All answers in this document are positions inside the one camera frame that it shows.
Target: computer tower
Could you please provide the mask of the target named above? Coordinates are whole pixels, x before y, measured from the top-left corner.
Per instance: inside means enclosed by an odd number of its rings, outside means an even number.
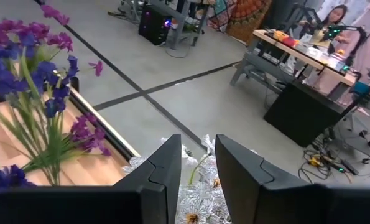
[[[301,147],[310,145],[326,128],[335,125],[344,109],[298,80],[287,84],[264,116]]]
[[[148,4],[142,10],[138,33],[154,45],[160,45],[167,40],[171,21],[170,14],[157,6]]]

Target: gray concrete floor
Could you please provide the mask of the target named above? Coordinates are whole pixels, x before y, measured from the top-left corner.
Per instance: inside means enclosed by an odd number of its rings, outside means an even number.
[[[240,61],[246,50],[242,44],[206,28],[206,34],[200,37],[196,47],[190,48],[187,57],[173,58],[166,54],[165,48],[153,46],[140,37],[134,24],[107,15],[108,10],[117,8],[116,0],[54,0],[50,4],[68,15],[69,26],[134,82],[132,85],[126,82],[106,64],[101,77],[95,77],[93,71],[86,69],[79,75],[81,94],[93,106],[113,101],[102,107],[100,114],[141,155],[153,153],[161,137],[180,133],[184,145],[200,158],[205,151],[197,141],[206,134],[222,133],[297,175],[303,162],[303,149],[262,118],[266,112],[266,96],[268,103],[274,101],[274,96],[262,85],[245,78],[240,79],[236,87],[230,86],[235,68],[228,66],[150,94],[142,92]],[[3,17],[44,22],[54,32],[68,33],[56,21],[44,19],[33,0],[0,0],[0,19]],[[82,67],[99,60],[87,46],[72,37],[73,55],[79,58]],[[179,55],[186,53],[186,44],[184,42],[178,49]],[[56,58],[56,63],[64,66],[66,58],[63,54]],[[370,118],[358,116],[368,123],[370,131]],[[359,169],[361,176],[354,178],[356,183],[370,183],[370,176],[365,175],[370,173],[370,164],[365,166],[359,162],[364,156],[342,151],[341,157],[349,159]],[[347,179],[335,173],[325,182],[346,184]]]

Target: woman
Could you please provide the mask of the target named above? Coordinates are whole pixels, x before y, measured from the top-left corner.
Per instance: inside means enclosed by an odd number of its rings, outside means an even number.
[[[306,45],[306,47],[312,47],[312,46],[316,47],[324,53],[332,53],[333,50],[329,50],[331,40],[321,41],[321,39],[324,37],[325,31],[327,31],[327,27],[339,24],[342,21],[342,19],[344,18],[344,16],[346,15],[347,11],[348,11],[348,7],[346,7],[343,4],[334,7],[330,11],[330,13],[326,16],[326,18],[321,22],[322,25],[323,25],[323,28],[321,30],[316,30],[313,33],[313,35],[308,34],[306,32],[301,33],[301,36],[302,36],[301,39],[300,39],[301,43],[303,45]],[[307,21],[300,21],[299,24],[301,26],[305,27],[308,24],[308,22]],[[338,34],[335,37],[335,40],[338,41],[339,43],[342,43],[342,44],[348,44],[349,43],[349,39],[346,38],[342,33]],[[295,63],[296,63],[295,57],[294,56],[289,57],[289,59],[287,61],[287,67],[289,68],[289,70],[293,71],[294,75],[297,77],[299,75],[300,71],[302,71],[305,64],[303,62],[298,62],[297,66],[295,68]],[[309,85],[316,84],[316,82],[318,80],[318,75],[317,74],[318,74],[318,71],[312,70],[311,74],[309,75],[308,79],[306,80],[306,83],[308,83]]]

